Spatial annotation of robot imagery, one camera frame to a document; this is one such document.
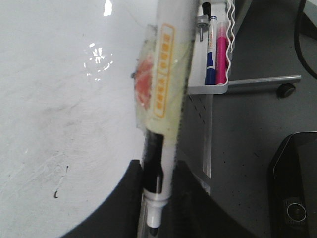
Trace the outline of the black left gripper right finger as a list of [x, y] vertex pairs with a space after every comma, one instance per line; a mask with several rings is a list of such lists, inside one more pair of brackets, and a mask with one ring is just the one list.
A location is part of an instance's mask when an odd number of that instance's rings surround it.
[[269, 238], [265, 204], [231, 187], [210, 196], [185, 161], [173, 171], [172, 196], [163, 210], [160, 238]]

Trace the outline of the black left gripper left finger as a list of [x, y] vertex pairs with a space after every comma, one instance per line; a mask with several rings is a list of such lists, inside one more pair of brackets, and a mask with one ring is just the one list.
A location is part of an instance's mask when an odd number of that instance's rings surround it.
[[142, 201], [142, 167], [131, 160], [108, 198], [64, 238], [135, 238]]

